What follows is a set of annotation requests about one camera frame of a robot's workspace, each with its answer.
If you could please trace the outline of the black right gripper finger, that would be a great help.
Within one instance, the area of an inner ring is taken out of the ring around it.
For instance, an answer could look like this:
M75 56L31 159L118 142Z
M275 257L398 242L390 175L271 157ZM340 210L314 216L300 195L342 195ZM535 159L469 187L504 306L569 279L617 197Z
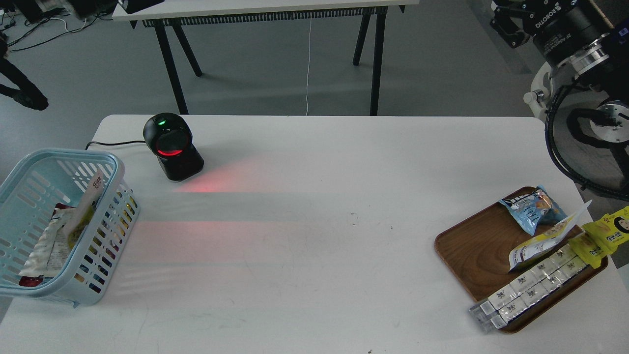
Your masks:
M492 10L526 10L525 0L492 0Z
M525 5L496 5L490 26L511 48L517 48L530 40L531 35L517 26L512 18L532 19L533 12Z

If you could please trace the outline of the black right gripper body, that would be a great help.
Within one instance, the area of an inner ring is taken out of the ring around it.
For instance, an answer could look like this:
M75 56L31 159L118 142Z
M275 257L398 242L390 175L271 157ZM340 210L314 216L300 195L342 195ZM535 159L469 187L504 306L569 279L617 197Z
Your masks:
M523 20L523 29L553 66L612 30L592 0L526 0L525 5L533 14Z

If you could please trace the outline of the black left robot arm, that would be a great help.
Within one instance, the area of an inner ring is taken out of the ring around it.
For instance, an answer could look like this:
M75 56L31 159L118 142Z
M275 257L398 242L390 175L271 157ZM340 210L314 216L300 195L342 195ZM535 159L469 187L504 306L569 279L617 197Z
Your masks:
M67 10L78 19L86 20L97 14L112 10L119 5L127 14L137 13L141 10L163 3L162 0L2 0L3 11L19 13L29 20L38 22L52 15L57 9ZM43 111L49 106L47 97L32 83L25 74L7 59L9 45L5 36L1 36L1 64L2 76L9 79L16 88L1 86L1 94L14 99L23 107Z

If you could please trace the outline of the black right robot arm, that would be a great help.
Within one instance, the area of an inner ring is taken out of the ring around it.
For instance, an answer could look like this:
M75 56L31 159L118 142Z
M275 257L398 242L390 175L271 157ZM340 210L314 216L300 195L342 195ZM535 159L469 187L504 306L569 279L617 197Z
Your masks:
M532 40L544 65L523 97L544 122L550 157L584 190L611 199L628 199L628 20L613 24L593 0L494 0L490 26L512 48ZM573 108L566 126L573 139L608 150L620 183L606 186L587 177L560 154L555 119L566 97L604 92L595 107Z

